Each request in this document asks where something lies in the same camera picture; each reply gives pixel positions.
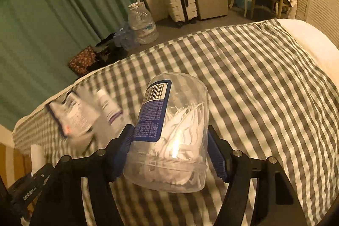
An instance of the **barcode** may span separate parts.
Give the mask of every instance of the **barcode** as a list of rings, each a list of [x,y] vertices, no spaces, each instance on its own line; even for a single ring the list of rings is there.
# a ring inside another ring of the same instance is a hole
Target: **barcode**
[[[66,98],[66,106],[71,109],[77,104],[77,101],[73,99],[70,95]]]
[[[144,101],[142,104],[153,100],[164,100],[167,90],[167,83],[158,84],[146,90]]]

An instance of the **mattress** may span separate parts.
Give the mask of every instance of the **mattress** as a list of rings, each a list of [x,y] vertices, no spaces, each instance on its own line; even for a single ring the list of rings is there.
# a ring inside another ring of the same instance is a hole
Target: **mattress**
[[[339,94],[326,65],[318,66],[305,48],[276,19],[219,27],[132,55],[72,88],[105,87],[135,123],[154,76],[182,72],[199,78],[210,94],[209,124],[252,158],[277,157],[308,224],[315,225],[338,194]],[[53,165],[65,154],[83,156],[67,146],[44,108],[18,123],[13,138],[23,153],[31,144],[43,145]],[[93,143],[84,156],[97,149]],[[125,225],[213,225],[227,185],[210,162],[208,166],[206,186],[196,193],[157,192],[120,177],[111,187]],[[82,182],[86,219],[94,225],[87,183]],[[254,198],[251,182],[243,225],[250,223]]]

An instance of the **blue label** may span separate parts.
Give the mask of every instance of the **blue label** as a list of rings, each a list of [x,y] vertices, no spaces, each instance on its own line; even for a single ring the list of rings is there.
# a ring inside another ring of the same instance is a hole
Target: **blue label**
[[[147,88],[133,141],[157,142],[160,139],[171,85],[170,80],[161,80]]]

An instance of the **chair leg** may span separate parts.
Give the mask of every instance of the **chair leg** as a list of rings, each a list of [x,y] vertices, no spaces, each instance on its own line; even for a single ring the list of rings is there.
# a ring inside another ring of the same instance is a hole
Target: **chair leg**
[[[253,19],[254,6],[255,6],[255,0],[252,0],[252,6],[251,6],[251,19]]]

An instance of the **gingham blanket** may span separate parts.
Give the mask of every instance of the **gingham blanket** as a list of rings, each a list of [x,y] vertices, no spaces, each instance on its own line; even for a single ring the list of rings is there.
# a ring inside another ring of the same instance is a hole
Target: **gingham blanket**
[[[332,81],[276,19],[207,29],[132,55],[75,86],[105,87],[136,122],[149,81],[164,72],[197,77],[210,94],[210,124],[234,149],[252,158],[279,159],[308,224],[317,224],[338,194],[339,95]],[[44,146],[47,161],[78,158],[45,109],[14,133],[16,147]],[[96,150],[95,144],[86,156]],[[209,161],[205,188],[174,194],[145,189],[120,177],[111,185],[125,225],[213,225],[227,185]],[[86,181],[87,222],[94,225]],[[250,223],[250,185],[243,225]]]

